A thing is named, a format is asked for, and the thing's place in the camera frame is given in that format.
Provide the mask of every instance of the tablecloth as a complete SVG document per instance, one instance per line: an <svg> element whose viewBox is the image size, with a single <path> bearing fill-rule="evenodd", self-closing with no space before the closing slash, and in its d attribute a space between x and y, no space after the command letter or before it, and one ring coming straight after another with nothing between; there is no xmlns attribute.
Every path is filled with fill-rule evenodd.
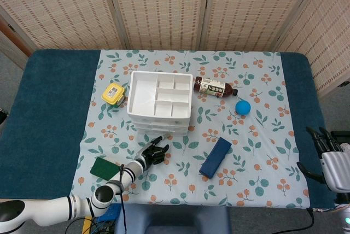
<svg viewBox="0 0 350 234"><path fill-rule="evenodd" d="M192 73L230 83L238 97L194 93L185 137L173 137L163 164L152 166L123 194L130 203L308 207L308 189L298 170L281 56L278 52L102 50L81 141L72 193L90 196L104 183L89 174L96 157L128 163L151 138L136 132L120 108L101 99L109 83L129 89L134 70ZM247 116L235 113L248 100ZM212 179L198 173L216 140L232 143Z"/></svg>

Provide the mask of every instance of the floor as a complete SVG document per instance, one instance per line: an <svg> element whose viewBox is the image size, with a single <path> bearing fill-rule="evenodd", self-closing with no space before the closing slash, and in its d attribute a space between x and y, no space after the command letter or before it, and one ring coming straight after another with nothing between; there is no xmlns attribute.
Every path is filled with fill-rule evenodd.
<svg viewBox="0 0 350 234"><path fill-rule="evenodd" d="M22 70L0 54L0 108L10 111ZM320 101L326 127L329 130L350 130L350 85L338 89L331 96ZM310 218L302 209L279 208L229 208L232 232L241 233L272 233L280 230L304 227L310 223ZM313 228L294 233L343 233L339 227L340 220L336 213L314 213ZM29 220L24 225L25 233L62 234L69 223L60 223L49 227L37 226ZM81 233L83 221L71 225L67 234Z"/></svg>

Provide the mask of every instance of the robotic hand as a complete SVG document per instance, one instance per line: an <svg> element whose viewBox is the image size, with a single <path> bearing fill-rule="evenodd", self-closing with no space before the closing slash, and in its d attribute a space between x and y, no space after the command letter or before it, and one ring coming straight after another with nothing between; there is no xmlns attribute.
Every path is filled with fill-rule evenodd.
<svg viewBox="0 0 350 234"><path fill-rule="evenodd" d="M310 127L306 131L311 135L314 146L321 162L323 174L315 174L305 168L301 162L297 162L300 171L311 179L337 193L336 204L350 203L350 152L344 152L339 143L332 138L331 134L324 128L319 128L321 134ZM344 233L350 232L350 207L342 209L340 213Z"/></svg>
<svg viewBox="0 0 350 234"><path fill-rule="evenodd" d="M103 215L115 195L121 194L152 164L164 161L169 145L164 148L156 146L163 139L164 136L160 136L144 146L134 160L97 188L91 198L70 195L47 201L12 200L0 203L0 234L22 233L21 227L28 219L33 219L40 226L50 226L77 217Z"/></svg>

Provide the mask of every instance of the yellow box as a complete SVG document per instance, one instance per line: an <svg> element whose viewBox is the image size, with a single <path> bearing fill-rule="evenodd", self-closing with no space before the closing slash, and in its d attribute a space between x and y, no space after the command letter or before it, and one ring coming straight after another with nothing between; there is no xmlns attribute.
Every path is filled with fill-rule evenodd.
<svg viewBox="0 0 350 234"><path fill-rule="evenodd" d="M117 106L119 106L125 98L124 92L124 87L116 83L111 83L103 92L102 99L109 104L116 104Z"/></svg>

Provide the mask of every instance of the white plastic organizer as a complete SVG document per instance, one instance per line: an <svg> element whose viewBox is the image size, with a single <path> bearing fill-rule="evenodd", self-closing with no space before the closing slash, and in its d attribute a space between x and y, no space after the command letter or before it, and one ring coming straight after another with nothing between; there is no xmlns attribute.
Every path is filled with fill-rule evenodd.
<svg viewBox="0 0 350 234"><path fill-rule="evenodd" d="M185 135L191 117L191 74L133 71L127 113L141 133Z"/></svg>

